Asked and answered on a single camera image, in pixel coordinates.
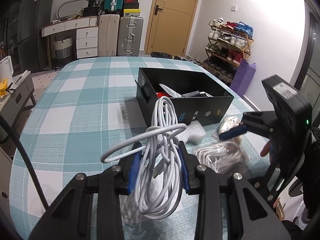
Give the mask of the person's right hand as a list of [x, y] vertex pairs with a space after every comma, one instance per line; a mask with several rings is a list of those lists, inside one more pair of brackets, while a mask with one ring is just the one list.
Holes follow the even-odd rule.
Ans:
[[260, 152], [260, 156], [264, 157], [270, 152], [270, 141], [268, 141]]

